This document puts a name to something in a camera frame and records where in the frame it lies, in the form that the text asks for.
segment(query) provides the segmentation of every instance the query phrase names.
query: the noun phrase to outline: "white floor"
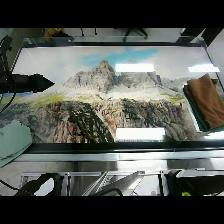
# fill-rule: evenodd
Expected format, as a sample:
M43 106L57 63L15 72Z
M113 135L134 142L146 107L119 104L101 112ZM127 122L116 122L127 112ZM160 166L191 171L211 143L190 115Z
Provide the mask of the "white floor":
M182 28L145 28L148 35L162 37L180 36ZM65 28L65 32L72 36L81 36L80 28ZM95 35L94 28L83 28L85 36ZM127 28L97 28L99 36L124 36ZM132 32L131 36L138 36L137 32ZM220 68L220 78L224 83L224 31L222 31L209 47L209 52L213 62ZM22 172L65 172L74 171L72 162L12 162L0 169L0 179L12 186L18 187L20 174ZM14 195L16 192L0 184L0 195Z

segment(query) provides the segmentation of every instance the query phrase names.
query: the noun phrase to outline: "green cloth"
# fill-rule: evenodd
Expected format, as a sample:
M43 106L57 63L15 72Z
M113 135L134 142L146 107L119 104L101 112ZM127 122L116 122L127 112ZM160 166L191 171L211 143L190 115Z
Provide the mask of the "green cloth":
M198 109L198 107L194 104L194 102L191 100L191 98L187 95L187 93L184 91L184 95L186 96L191 109L193 111L194 117L198 123L200 131L211 131L211 132L219 132L219 131L224 131L224 125L217 127L217 128L211 128L209 127L208 123L205 121L204 116L202 115L201 111Z
M21 155L32 144L30 129L17 120L0 129L0 167Z

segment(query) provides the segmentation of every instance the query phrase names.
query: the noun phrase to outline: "table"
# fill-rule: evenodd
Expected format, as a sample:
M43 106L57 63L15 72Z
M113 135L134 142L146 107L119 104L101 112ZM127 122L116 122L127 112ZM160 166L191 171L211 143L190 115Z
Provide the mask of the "table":
M43 93L18 94L7 114L1 115L1 125L15 118L31 128L35 144L26 152L29 158L44 153L58 155L56 160L90 161L99 152L114 153L101 154L102 161L209 158L211 152L222 157L223 137L198 133L182 93L187 80L206 73L190 72L189 67L215 66L202 38L190 44L176 44L178 37L129 37L126 43L122 38L25 39L13 72L40 73L56 84ZM139 63L153 66L144 72L122 70L126 64L136 68ZM126 66L116 68L117 64ZM216 72L209 75L219 79ZM221 82L217 89L223 97ZM143 132L133 140L137 132L131 137L123 129L119 138L120 128ZM144 130L150 136L141 139ZM165 131L165 136L155 135L155 130Z

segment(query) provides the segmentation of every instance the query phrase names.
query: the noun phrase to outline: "glass tabletop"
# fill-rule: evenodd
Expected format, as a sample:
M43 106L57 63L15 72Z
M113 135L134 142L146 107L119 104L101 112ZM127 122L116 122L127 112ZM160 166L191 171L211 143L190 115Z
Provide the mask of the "glass tabletop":
M219 71L202 38L26 38L13 73L38 73L55 84L18 93L0 125L21 121L34 143L133 143L148 149L153 143L216 143L223 132L200 130L183 86L208 74L224 99Z

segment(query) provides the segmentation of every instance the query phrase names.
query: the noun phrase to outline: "floor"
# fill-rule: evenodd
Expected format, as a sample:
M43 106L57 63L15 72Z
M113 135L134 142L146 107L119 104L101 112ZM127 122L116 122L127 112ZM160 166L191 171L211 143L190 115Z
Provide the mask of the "floor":
M178 36L180 35L182 28L146 28L145 31L149 35L159 36L160 38L168 37L168 36ZM12 65L13 60L16 55L16 49L18 50L21 40L24 37L39 37L41 28L14 28L11 32L11 35L14 37L14 53L12 52L10 55L10 65ZM127 29L114 29L114 28L97 28L97 34L99 36L123 36L125 35ZM72 36L81 36L80 28L65 28L65 32ZM85 36L95 35L94 28L83 28L83 32ZM136 32L132 32L130 35L137 36L139 35ZM214 42L209 47L209 52L211 53L212 59L215 64L220 68L220 79L224 83L224 31L222 31ZM161 169L161 168L197 168L197 167L205 167L207 169L215 168L220 169L223 160L221 159L213 159L211 160L211 164L208 164L206 161L202 162L201 160L197 161L163 161L161 163L157 163L156 161L151 161L150 163L144 162L143 167L146 169ZM138 167L139 169L143 168L142 165L133 166L133 163L104 163L101 164L85 164L83 163L82 167L80 167L79 171L100 171L106 169L119 170L119 169L132 169L133 167ZM20 174L22 172L66 172L66 171L78 171L75 163L72 162L12 162L5 167L0 169L0 179L6 181L14 187L18 187L20 183ZM9 188L0 184L0 195L14 195L16 192L10 190Z

